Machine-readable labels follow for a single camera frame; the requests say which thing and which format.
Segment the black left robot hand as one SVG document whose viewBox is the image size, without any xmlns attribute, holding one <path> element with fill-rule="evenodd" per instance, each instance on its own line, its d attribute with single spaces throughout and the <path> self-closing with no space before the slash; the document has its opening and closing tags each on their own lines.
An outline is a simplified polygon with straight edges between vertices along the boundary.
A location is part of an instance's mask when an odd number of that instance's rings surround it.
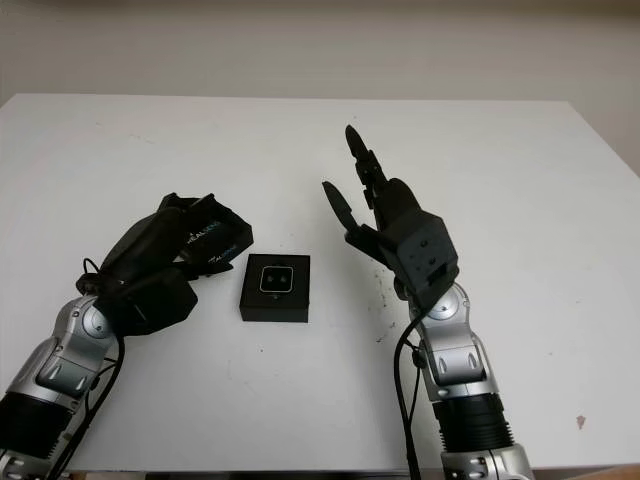
<svg viewBox="0 0 640 480">
<path fill-rule="evenodd" d="M 172 268 L 189 280 L 228 271 L 249 229 L 212 194 L 189 198 L 170 193 L 106 255 L 93 290 L 112 294 Z"/>
</svg>

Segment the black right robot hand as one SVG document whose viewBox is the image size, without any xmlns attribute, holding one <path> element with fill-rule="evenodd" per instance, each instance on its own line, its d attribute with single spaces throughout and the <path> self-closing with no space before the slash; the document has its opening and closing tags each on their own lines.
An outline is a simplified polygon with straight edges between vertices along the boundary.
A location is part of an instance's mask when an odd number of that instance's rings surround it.
<svg viewBox="0 0 640 480">
<path fill-rule="evenodd" d="M 346 126 L 345 137 L 351 155 L 355 159 L 356 173 L 364 186 L 363 193 L 367 206 L 374 213 L 376 230 L 356 222 L 350 205 L 331 182 L 322 182 L 324 192 L 333 212 L 346 230 L 345 241 L 393 270 L 381 251 L 381 233 L 408 211 L 418 209 L 419 204 L 403 181 L 397 178 L 386 178 L 375 153 L 365 145 L 353 126 Z"/>
</svg>

